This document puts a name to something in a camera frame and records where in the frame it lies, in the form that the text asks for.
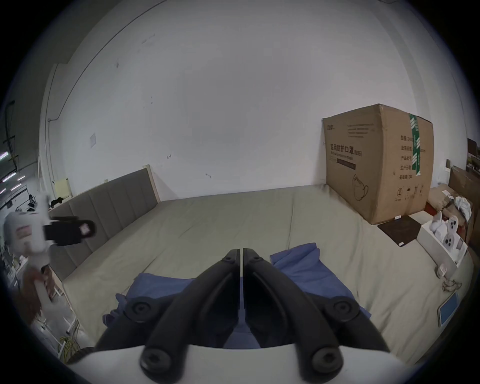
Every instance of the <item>upholstered headboard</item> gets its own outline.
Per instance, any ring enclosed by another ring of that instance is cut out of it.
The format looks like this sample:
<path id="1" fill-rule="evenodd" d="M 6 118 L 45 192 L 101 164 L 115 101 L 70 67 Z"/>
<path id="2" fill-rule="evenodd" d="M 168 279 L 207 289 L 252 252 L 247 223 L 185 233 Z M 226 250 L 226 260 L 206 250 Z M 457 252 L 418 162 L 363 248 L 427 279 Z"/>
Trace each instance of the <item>upholstered headboard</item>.
<path id="1" fill-rule="evenodd" d="M 55 216 L 77 216 L 96 224 L 96 235 L 80 244 L 50 247 L 50 266 L 66 279 L 93 252 L 159 202 L 149 166 L 108 181 L 53 208 Z"/>

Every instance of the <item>beige bedsheet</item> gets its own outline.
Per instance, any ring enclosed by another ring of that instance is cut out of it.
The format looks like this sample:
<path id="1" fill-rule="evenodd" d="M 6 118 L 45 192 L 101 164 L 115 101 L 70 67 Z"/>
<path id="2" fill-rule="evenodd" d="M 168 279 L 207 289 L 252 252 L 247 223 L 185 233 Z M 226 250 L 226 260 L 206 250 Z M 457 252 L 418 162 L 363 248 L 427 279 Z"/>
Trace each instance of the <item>beige bedsheet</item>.
<path id="1" fill-rule="evenodd" d="M 413 215 L 421 223 L 425 212 Z M 371 314 L 392 353 L 415 363 L 442 332 L 437 309 L 449 297 L 435 263 L 416 241 L 399 248 L 327 185 L 205 196 L 160 203 L 93 253 L 64 289 L 93 341 L 102 315 L 117 307 L 141 272 L 191 278 L 233 248 L 265 259 L 316 242 L 320 260 Z M 463 297 L 473 271 L 469 255 L 454 275 Z"/>

